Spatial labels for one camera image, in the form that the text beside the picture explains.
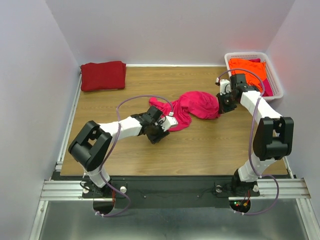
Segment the aluminium rail frame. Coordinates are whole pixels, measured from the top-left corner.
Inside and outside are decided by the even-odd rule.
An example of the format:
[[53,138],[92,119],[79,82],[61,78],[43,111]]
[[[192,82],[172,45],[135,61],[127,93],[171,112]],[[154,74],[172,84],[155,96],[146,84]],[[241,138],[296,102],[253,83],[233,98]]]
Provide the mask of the aluminium rail frame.
[[[32,240],[317,240],[320,226],[307,183],[295,178],[286,159],[267,169],[278,181],[261,179],[261,195],[250,214],[230,207],[127,209],[113,217],[95,215],[83,198],[81,166],[67,146],[90,120],[115,121],[148,109],[148,95],[173,101],[189,91],[216,94],[224,67],[129,67],[123,90],[76,91],[55,172],[45,181]],[[113,176],[231,176],[248,158],[251,115],[239,106],[217,120],[192,119],[191,126],[158,144],[144,137],[117,143],[106,162]]]

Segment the white plastic basket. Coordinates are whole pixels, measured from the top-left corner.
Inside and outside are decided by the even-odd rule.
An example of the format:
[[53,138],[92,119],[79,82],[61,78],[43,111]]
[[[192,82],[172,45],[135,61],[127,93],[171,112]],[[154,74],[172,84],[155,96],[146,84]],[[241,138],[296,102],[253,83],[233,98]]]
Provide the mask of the white plastic basket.
[[247,52],[229,52],[224,55],[224,60],[227,69],[230,69],[229,60],[230,59],[243,59],[243,60],[254,60],[260,59],[261,62],[265,62],[266,79],[272,90],[271,96],[264,96],[263,98],[267,102],[271,102],[276,99],[281,99],[284,96],[284,91],[282,84],[276,74],[276,71],[269,59],[269,57],[263,52],[257,51],[247,51]]

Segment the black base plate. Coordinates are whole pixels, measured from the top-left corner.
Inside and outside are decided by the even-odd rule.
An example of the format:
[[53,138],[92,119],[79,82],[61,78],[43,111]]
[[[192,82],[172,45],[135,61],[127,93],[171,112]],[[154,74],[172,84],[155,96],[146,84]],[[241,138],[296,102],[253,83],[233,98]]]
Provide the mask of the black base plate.
[[99,189],[89,178],[81,181],[82,197],[92,199],[95,209],[229,208],[231,198],[258,197],[257,182],[232,183],[230,175],[113,176]]

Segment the magenta t shirt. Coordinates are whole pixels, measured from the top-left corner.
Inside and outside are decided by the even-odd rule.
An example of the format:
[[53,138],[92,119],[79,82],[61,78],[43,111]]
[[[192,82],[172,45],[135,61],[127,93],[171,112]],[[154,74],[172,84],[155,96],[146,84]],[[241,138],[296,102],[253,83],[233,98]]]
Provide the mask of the magenta t shirt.
[[173,112],[173,116],[177,120],[177,126],[170,128],[171,132],[188,128],[192,123],[191,115],[203,120],[215,120],[221,116],[218,99],[214,95],[203,91],[186,92],[170,103],[161,102],[157,97],[151,97],[149,104],[157,107],[165,115]]

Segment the dark pink t shirt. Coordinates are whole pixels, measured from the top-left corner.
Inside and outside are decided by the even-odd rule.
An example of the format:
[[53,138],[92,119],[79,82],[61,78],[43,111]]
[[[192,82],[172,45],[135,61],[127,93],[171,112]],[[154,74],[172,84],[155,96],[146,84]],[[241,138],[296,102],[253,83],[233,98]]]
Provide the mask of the dark pink t shirt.
[[263,73],[263,69],[262,69],[262,64],[263,63],[261,62],[261,59],[260,58],[255,58],[255,59],[250,59],[249,61],[253,62],[253,63],[257,63],[259,65],[260,70],[259,70],[258,75],[259,75],[259,77],[261,79],[265,76],[265,78],[263,80],[263,85],[265,87],[265,92],[264,92],[263,96],[264,97],[272,97],[273,96],[273,91],[272,91],[272,88],[271,88],[270,83],[268,81],[268,78],[266,77],[267,72],[266,72],[265,69],[264,69],[265,73]]

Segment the folded dark red t shirt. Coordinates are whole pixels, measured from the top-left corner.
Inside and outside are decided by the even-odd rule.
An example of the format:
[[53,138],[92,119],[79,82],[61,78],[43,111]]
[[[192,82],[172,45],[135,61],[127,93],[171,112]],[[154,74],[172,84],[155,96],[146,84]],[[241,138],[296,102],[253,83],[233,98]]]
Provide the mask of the folded dark red t shirt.
[[126,64],[122,61],[86,63],[81,67],[81,90],[94,92],[125,88]]

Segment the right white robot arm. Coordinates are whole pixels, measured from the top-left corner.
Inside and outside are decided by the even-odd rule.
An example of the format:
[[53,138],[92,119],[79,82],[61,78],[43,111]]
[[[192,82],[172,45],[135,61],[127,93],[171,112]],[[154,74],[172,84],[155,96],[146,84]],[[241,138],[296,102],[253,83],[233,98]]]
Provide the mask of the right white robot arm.
[[216,95],[219,113],[233,111],[238,104],[252,115],[249,136],[248,160],[238,168],[230,183],[233,194],[258,191],[256,181],[276,161],[292,152],[294,121],[276,112],[262,97],[256,86],[248,85],[243,73],[233,74],[230,79],[218,77]]

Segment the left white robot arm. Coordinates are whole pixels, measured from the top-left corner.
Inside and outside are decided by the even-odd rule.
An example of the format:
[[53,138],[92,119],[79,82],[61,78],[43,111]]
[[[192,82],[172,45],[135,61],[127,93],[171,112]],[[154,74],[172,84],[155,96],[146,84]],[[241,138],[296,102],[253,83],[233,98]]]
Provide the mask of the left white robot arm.
[[111,193],[106,184],[111,178],[104,169],[104,164],[117,141],[146,135],[152,144],[156,144],[169,135],[170,129],[177,125],[178,121],[172,112],[164,115],[155,106],[149,107],[146,112],[133,114],[119,121],[98,124],[91,120],[71,142],[68,152],[89,176],[89,186],[85,189],[106,197]]

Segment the orange t shirt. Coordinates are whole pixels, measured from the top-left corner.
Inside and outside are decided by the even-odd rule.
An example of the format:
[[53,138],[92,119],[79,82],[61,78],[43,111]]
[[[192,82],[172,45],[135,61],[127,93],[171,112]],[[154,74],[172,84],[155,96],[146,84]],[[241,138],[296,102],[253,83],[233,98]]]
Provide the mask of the orange t shirt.
[[[246,59],[231,58],[228,61],[228,64],[230,69],[245,69],[257,75],[262,81],[264,81],[267,78],[265,62],[253,62]],[[251,73],[243,70],[235,70],[232,71],[231,74],[245,74],[247,84],[250,86],[255,86],[259,89],[261,93],[263,92],[261,82]]]

